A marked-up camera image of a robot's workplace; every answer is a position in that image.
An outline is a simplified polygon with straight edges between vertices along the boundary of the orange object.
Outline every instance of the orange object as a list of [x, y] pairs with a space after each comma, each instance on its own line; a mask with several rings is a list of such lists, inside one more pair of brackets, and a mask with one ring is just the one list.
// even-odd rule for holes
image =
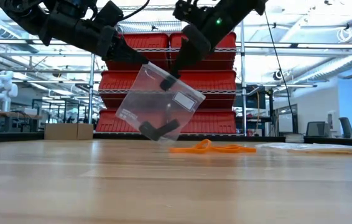
[[207, 152], [224, 152], [224, 153], [241, 153], [241, 152], [256, 152], [254, 147], [244, 147], [239, 145], [227, 145], [227, 146], [212, 146], [212, 142], [209, 139], [203, 140], [199, 144], [193, 147], [173, 147], [170, 148], [171, 153], [194, 153], [194, 154], [205, 154]]

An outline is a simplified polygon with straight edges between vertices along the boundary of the office chair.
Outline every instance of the office chair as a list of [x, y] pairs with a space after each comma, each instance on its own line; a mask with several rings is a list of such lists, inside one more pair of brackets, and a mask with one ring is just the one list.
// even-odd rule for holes
[[352, 128], [350, 125], [349, 118], [339, 118], [343, 129], [343, 138], [352, 139]]
[[307, 137], [329, 138], [330, 133], [330, 126], [324, 121], [312, 121], [307, 123]]

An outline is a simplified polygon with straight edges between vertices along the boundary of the ceiling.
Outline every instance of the ceiling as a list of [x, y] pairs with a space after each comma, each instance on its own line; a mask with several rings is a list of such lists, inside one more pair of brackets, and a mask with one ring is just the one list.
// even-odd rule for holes
[[[115, 0], [118, 6], [141, 6], [146, 0]], [[172, 6], [176, 0], [151, 0], [149, 6]], [[215, 4], [217, 1], [200, 0], [200, 4]], [[107, 0], [98, 0], [98, 7], [103, 7]], [[341, 42], [338, 34], [347, 23], [352, 24], [352, 1], [335, 0], [332, 5], [324, 4], [321, 1], [307, 0], [270, 0], [266, 4], [266, 11], [271, 26], [277, 24], [272, 29], [272, 34], [276, 42], [296, 42], [296, 43], [330, 43], [337, 44]], [[0, 24], [4, 29], [11, 30], [13, 34], [20, 38], [36, 39], [22, 30], [15, 22], [11, 21], [0, 9]], [[174, 19], [172, 10], [152, 10], [142, 11], [130, 19], [120, 23], [124, 32], [151, 32], [151, 25], [159, 28], [160, 32], [180, 31], [184, 23]], [[241, 28], [236, 27], [237, 42], [241, 41]], [[267, 28], [266, 18], [252, 12], [244, 20], [244, 39], [250, 42], [270, 42], [271, 38]], [[352, 36], [343, 40], [346, 43], [352, 43]], [[69, 45], [53, 45], [42, 47], [34, 45], [38, 54], [57, 54], [59, 51], [72, 54], [84, 53], [80, 49]], [[25, 51], [11, 49], [8, 46], [0, 46], [2, 53], [23, 53]], [[345, 57], [346, 54], [352, 54], [352, 51], [334, 50], [336, 56]], [[248, 54], [245, 58], [246, 81], [249, 83], [269, 83], [273, 82], [272, 74], [278, 70], [278, 63], [275, 56], [270, 55], [269, 50], [262, 50], [261, 54]], [[13, 60], [20, 61], [24, 64], [30, 63], [28, 56], [10, 56]], [[324, 50], [317, 50], [316, 56], [313, 57], [309, 50], [291, 50], [279, 57], [281, 67], [287, 74], [301, 75], [309, 71], [314, 65], [327, 62], [331, 57]], [[39, 69], [50, 68], [60, 70], [89, 70], [91, 65], [90, 56], [86, 57], [35, 57], [32, 58], [32, 65]], [[95, 63], [96, 69], [106, 69], [104, 62], [97, 58]], [[237, 70], [237, 82], [241, 79], [241, 57], [237, 56], [234, 66]], [[53, 80], [52, 74], [42, 74], [40, 78]], [[87, 80], [88, 73], [68, 74], [63, 76], [63, 80]], [[96, 74], [95, 80], [100, 81], [101, 75]]]

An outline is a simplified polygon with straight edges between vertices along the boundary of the plastic bag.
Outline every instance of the plastic bag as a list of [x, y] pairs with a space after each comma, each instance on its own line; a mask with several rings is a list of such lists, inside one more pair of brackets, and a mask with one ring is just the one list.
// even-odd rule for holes
[[[165, 91], [164, 80], [174, 82]], [[182, 128], [205, 99], [199, 91], [152, 63], [143, 65], [116, 116], [161, 144], [178, 139]]]
[[278, 153], [309, 153], [309, 154], [352, 154], [352, 146], [334, 144], [294, 144], [268, 143], [256, 146], [258, 151]]

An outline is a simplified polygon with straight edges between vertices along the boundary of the wooden tabletop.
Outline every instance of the wooden tabletop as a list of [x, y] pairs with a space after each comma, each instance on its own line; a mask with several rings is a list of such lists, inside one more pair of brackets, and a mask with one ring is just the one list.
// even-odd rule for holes
[[352, 224], [352, 156], [175, 155], [150, 141], [5, 142], [0, 223]]
[[[3, 112], [0, 111], [0, 116], [7, 116], [10, 118], [24, 118], [23, 114], [20, 113], [16, 113], [16, 112]], [[42, 116], [40, 115], [30, 115], [28, 114], [28, 116], [26, 118], [30, 118], [30, 119], [42, 119]]]

